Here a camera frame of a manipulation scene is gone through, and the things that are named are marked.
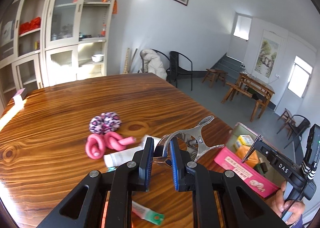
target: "yellow and white package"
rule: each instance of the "yellow and white package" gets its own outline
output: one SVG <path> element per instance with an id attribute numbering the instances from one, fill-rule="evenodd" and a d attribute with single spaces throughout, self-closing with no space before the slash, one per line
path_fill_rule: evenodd
<path id="1" fill-rule="evenodd" d="M 234 144 L 236 150 L 238 150 L 242 145 L 251 147 L 253 144 L 253 139 L 250 135 L 240 135 Z"/>

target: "silver screw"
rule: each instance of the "silver screw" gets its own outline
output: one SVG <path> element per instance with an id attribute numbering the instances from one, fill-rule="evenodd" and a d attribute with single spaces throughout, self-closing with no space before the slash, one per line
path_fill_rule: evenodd
<path id="1" fill-rule="evenodd" d="M 129 161 L 127 167 L 135 167 L 137 164 L 134 161 Z"/>
<path id="2" fill-rule="evenodd" d="M 195 163 L 194 161 L 189 161 L 189 162 L 187 163 L 187 166 L 190 167 L 190 168 L 194 168 L 194 167 L 197 166 L 197 163 Z"/>
<path id="3" fill-rule="evenodd" d="M 96 176 L 98 176 L 99 175 L 99 171 L 97 171 L 97 170 L 92 170 L 92 171 L 90 171 L 90 173 L 89 173 L 89 176 L 90 177 L 96 177 Z"/>
<path id="4" fill-rule="evenodd" d="M 226 177 L 234 177 L 235 173 L 232 170 L 227 170 L 225 173 Z"/>

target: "human hand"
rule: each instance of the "human hand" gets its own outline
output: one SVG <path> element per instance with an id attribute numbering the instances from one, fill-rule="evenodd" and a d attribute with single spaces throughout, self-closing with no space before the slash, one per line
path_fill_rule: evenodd
<path id="1" fill-rule="evenodd" d="M 281 189 L 279 189 L 276 193 L 276 198 L 275 200 L 273 200 L 272 204 L 271 204 L 271 209 L 279 216 L 281 217 L 282 213 L 291 205 L 293 200 L 289 200 L 287 202 L 284 202 L 283 199 L 283 194 L 284 191 L 287 187 L 287 182 L 284 181 L 281 184 Z M 288 221 L 286 221 L 285 223 L 287 225 L 293 224 L 296 221 L 299 220 L 300 216 L 302 215 L 302 213 L 304 212 L 305 209 L 305 204 L 302 202 L 295 202 L 291 208 L 289 209 L 290 212 L 292 212 L 292 215 L 290 216 L 290 218 L 288 219 Z"/>

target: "staircase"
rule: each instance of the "staircase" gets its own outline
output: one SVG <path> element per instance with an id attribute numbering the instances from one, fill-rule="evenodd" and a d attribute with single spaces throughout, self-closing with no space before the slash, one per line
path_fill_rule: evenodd
<path id="1" fill-rule="evenodd" d="M 213 67 L 212 69 L 220 69 L 224 70 L 228 73 L 227 81 L 230 83 L 236 83 L 239 72 L 243 71 L 244 69 L 241 67 L 242 62 L 236 60 L 234 58 L 228 57 L 225 54 Z"/>

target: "white tube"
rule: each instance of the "white tube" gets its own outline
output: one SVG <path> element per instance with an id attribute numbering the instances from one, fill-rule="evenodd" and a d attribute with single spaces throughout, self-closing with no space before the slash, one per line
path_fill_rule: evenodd
<path id="1" fill-rule="evenodd" d="M 104 155 L 103 159 L 104 159 L 106 166 L 107 167 L 118 167 L 118 166 L 122 165 L 123 163 L 131 161 L 133 158 L 133 155 L 137 151 L 144 149 L 144 146 L 146 145 L 146 141 L 147 141 L 148 137 L 153 138 L 155 149 L 156 149 L 156 146 L 161 139 L 159 139 L 157 137 L 152 137 L 150 135 L 145 135 L 141 140 L 140 146 L 137 146 L 137 147 L 134 147 L 131 149 L 126 149 L 123 151 L 114 152 L 114 153 L 111 153 L 108 155 Z"/>

